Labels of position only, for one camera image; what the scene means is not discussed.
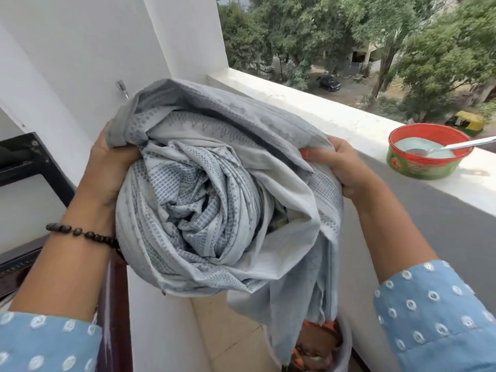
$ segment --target metal hook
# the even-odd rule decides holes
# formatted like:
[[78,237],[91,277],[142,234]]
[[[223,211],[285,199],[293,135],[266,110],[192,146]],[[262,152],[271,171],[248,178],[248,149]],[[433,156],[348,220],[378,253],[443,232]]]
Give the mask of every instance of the metal hook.
[[115,84],[117,85],[117,88],[119,89],[119,91],[122,94],[124,94],[124,96],[126,97],[126,100],[129,100],[129,94],[127,93],[127,89],[126,89],[126,85],[124,84],[124,81],[120,79]]

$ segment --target forearm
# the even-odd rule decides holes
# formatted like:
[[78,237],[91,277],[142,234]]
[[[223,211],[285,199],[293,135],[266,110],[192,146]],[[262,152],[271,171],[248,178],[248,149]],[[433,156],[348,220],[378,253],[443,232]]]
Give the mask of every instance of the forearm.
[[371,183],[354,204],[381,283],[411,266],[438,259],[403,205],[382,180]]
[[[115,208],[103,205],[82,188],[60,222],[113,237]],[[91,321],[110,252],[107,245],[84,235],[52,234],[10,310]]]

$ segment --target black car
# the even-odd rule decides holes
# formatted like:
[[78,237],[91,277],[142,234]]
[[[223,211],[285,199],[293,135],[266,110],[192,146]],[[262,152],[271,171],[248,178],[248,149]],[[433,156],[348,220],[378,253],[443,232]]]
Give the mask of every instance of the black car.
[[318,77],[317,82],[319,83],[319,87],[329,92],[338,91],[341,88],[341,83],[332,76]]

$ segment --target tiled floor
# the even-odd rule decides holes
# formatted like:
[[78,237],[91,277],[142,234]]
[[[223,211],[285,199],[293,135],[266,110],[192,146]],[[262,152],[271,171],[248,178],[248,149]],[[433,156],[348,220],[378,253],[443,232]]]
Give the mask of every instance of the tiled floor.
[[[213,372],[280,372],[260,324],[232,311],[225,293],[192,301]],[[361,372],[353,360],[349,372]]]

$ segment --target rolled-up cloth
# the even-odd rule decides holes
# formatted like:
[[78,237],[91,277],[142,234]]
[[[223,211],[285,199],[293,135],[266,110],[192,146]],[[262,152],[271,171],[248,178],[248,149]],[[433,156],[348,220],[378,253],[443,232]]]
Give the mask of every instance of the rolled-up cloth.
[[267,325],[289,362],[304,319],[337,312],[341,184],[305,162],[333,149],[300,117],[257,100],[165,79],[117,112],[107,142],[139,146],[117,201],[122,253],[177,296],[230,290],[229,305]]

